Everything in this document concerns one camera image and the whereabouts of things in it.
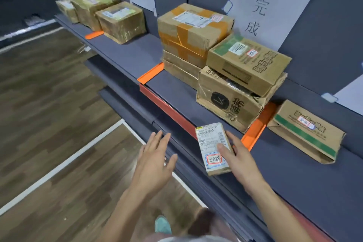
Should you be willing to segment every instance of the person's left hand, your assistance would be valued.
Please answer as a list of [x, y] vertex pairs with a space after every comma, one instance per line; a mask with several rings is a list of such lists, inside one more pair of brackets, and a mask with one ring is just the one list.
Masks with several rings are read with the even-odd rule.
[[177, 154], [170, 157], [164, 166], [166, 147], [170, 133], [162, 139], [162, 132], [152, 132], [146, 145], [140, 148], [139, 157], [130, 190], [136, 190], [141, 196], [152, 198], [170, 180], [178, 159]]

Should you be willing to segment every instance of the cardboard box with orange tape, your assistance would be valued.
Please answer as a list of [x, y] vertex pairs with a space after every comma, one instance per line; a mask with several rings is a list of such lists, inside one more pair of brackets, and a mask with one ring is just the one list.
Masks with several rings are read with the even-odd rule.
[[208, 66], [199, 73], [197, 102], [245, 133], [286, 79], [282, 73], [265, 97], [259, 97]]
[[345, 132], [286, 100], [267, 127], [322, 164], [335, 162]]
[[237, 34], [209, 50], [206, 64], [234, 82], [263, 97], [291, 58]]
[[59, 10], [65, 14], [72, 23], [78, 23], [77, 12], [73, 6], [72, 0], [57, 0]]
[[157, 19], [164, 49], [193, 65], [206, 65], [208, 50], [229, 35], [234, 19], [182, 4]]
[[101, 30], [101, 24], [96, 17], [96, 12], [120, 3], [120, 0], [72, 0], [80, 23], [88, 26], [93, 31]]
[[146, 33], [143, 10], [121, 2], [96, 12], [104, 35], [123, 44], [137, 35]]
[[164, 69], [166, 71], [194, 89], [197, 89], [198, 74], [202, 70], [201, 68], [165, 50], [163, 50], [162, 62], [164, 63]]

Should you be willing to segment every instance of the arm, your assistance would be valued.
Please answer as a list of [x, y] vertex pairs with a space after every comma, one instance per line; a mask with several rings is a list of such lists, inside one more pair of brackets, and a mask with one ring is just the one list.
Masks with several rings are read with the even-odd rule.
[[162, 139], [161, 135], [161, 131], [153, 132], [147, 144], [140, 148], [131, 185], [122, 194], [98, 242], [129, 242], [141, 211], [170, 180], [178, 157], [174, 154], [164, 166], [170, 133]]
[[218, 144], [218, 151], [226, 159], [232, 173], [253, 198], [262, 213], [265, 223], [276, 242], [313, 242], [288, 207], [271, 189], [257, 168], [251, 153], [242, 142], [230, 132], [234, 155], [224, 145]]

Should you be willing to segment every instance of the hand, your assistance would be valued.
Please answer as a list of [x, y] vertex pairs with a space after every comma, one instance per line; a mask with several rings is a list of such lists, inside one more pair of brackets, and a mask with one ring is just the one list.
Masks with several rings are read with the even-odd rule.
[[129, 190], [136, 190], [140, 196], [151, 199], [170, 180], [178, 159], [177, 154], [170, 157], [164, 166], [165, 152], [170, 133], [161, 139], [162, 132], [152, 132], [146, 145], [140, 148], [139, 157]]
[[264, 185], [266, 181], [243, 143], [229, 131], [226, 131], [226, 134], [233, 141], [233, 150], [236, 155], [221, 143], [217, 144], [217, 149], [227, 161], [233, 175], [243, 185], [246, 192], [252, 196], [254, 190]]

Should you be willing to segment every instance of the green tape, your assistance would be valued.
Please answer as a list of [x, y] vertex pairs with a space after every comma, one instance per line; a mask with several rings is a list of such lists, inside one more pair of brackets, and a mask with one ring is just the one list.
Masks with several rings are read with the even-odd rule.
[[317, 148], [321, 149], [326, 154], [328, 154], [328, 155], [330, 155], [330, 156], [332, 156], [334, 158], [337, 156], [337, 153], [333, 148], [331, 148], [331, 147], [327, 146], [326, 144], [318, 141], [313, 136], [307, 134], [305, 131], [301, 130], [297, 126], [295, 126], [292, 123], [288, 122], [287, 120], [285, 120], [280, 115], [276, 115], [275, 120], [278, 121], [281, 125], [287, 127], [289, 130], [291, 130], [295, 134], [299, 135], [300, 137], [302, 137], [303, 139], [308, 141], [309, 143], [312, 143], [313, 145], [315, 145]]
[[228, 49], [232, 47], [232, 45], [236, 42], [239, 42], [243, 39], [240, 35], [233, 35], [230, 39], [226, 40], [223, 44], [216, 47], [213, 52], [216, 54], [223, 56], [228, 52]]

